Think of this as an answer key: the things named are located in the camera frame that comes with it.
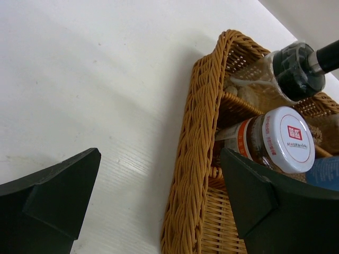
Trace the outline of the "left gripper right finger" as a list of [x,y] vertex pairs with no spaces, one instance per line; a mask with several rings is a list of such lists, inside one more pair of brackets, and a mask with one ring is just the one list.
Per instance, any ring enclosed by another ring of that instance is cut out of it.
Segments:
[[220,153],[237,232],[248,253],[338,253],[338,192]]

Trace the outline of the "black cap spice bottle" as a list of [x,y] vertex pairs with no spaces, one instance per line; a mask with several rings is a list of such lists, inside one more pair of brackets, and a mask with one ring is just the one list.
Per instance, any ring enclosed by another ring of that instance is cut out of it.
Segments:
[[338,41],[318,50],[294,42],[227,77],[224,90],[267,112],[293,106],[325,87],[325,75],[338,69]]

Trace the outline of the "white lid spice jar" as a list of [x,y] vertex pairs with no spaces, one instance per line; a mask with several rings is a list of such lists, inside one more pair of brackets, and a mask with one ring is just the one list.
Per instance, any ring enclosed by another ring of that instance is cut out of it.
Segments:
[[305,173],[315,161],[315,144],[306,121],[286,106],[218,131],[213,147],[216,164],[223,148],[282,174]]

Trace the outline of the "pink cap spice jar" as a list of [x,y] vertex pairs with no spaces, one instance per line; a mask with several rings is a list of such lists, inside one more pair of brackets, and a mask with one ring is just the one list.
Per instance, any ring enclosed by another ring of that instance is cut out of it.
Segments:
[[322,140],[319,144],[327,152],[338,154],[338,114],[318,116],[310,118],[307,122],[318,128],[321,132]]

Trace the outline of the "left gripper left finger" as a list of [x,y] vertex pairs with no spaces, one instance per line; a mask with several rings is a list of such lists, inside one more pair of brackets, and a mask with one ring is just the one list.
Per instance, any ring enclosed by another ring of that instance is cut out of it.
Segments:
[[96,181],[101,153],[89,148],[1,185],[1,253],[70,253]]

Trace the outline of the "white jar silver lid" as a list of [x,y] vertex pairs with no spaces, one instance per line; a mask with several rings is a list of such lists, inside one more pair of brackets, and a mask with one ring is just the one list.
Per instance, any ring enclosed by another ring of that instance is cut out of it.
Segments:
[[312,168],[305,174],[306,183],[338,192],[338,167],[338,156],[315,159]]

